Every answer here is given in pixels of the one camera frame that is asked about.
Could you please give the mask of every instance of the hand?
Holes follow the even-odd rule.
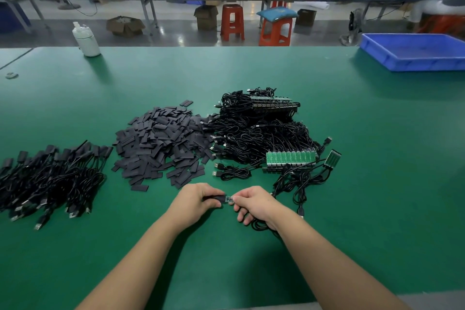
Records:
[[[274,217],[286,208],[261,186],[243,189],[231,197],[234,200],[234,210],[239,211],[237,220],[244,225],[249,225],[256,217],[265,221],[268,227],[275,231]]]
[[[224,194],[224,191],[207,183],[187,184],[174,198],[165,215],[170,217],[178,232],[181,232],[197,222],[208,209],[221,207],[220,201],[212,198],[202,201],[203,197]]]

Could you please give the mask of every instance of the plastic bottle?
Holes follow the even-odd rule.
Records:
[[[100,48],[97,44],[92,30],[86,25],[79,25],[78,22],[73,22],[73,36],[85,56],[98,56],[100,55]]]

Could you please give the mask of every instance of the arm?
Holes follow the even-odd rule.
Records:
[[[248,225],[255,216],[279,233],[322,309],[409,309],[298,214],[261,187],[241,190],[232,198],[234,209],[239,211],[239,222]]]
[[[183,187],[168,211],[76,309],[143,309],[178,234],[196,223],[208,209],[221,207],[215,199],[202,202],[204,196],[212,195],[224,192],[206,183]]]

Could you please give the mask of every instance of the blue cushion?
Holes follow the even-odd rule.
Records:
[[[294,10],[285,8],[285,7],[277,7],[259,11],[257,15],[264,17],[267,21],[275,22],[280,19],[285,19],[288,17],[297,17],[297,13]]]

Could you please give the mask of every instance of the white container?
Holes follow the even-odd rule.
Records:
[[[85,56],[98,56],[100,55],[100,48],[97,40],[93,36],[92,30],[86,25],[79,25],[78,22],[73,22],[73,36]]]

